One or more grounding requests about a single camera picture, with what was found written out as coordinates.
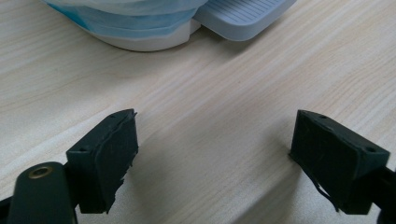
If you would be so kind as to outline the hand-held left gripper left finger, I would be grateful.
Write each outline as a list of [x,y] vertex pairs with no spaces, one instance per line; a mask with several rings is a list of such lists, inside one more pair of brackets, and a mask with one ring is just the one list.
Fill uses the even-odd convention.
[[66,151],[67,170],[83,214],[108,212],[138,153],[135,111],[115,112]]

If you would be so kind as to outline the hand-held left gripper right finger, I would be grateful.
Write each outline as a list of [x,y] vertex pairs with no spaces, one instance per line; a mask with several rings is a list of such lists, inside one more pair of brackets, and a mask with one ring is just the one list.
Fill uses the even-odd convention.
[[298,111],[290,156],[337,211],[390,213],[390,153],[337,121]]

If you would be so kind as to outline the grey bin foot pedal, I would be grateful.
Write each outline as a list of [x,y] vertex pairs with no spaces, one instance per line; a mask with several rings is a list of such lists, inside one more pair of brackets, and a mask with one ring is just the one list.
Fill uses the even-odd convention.
[[194,19],[232,41],[247,41],[279,19],[297,0],[208,0]]

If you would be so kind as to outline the white pedal bin with bag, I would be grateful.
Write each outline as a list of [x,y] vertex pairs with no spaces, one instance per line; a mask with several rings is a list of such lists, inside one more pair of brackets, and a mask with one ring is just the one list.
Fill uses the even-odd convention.
[[97,35],[149,38],[170,35],[208,0],[42,0]]

